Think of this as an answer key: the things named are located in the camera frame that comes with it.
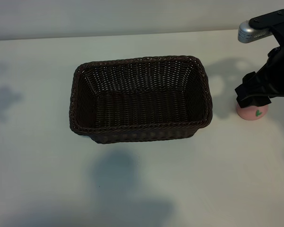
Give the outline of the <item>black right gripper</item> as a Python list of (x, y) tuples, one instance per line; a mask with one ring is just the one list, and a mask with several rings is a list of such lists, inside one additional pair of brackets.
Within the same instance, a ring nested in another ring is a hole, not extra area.
[(236, 101), (240, 108), (253, 105), (268, 105), (273, 97), (284, 97), (284, 37), (277, 37), (279, 46), (268, 53), (265, 65), (257, 72), (246, 74), (235, 88)]

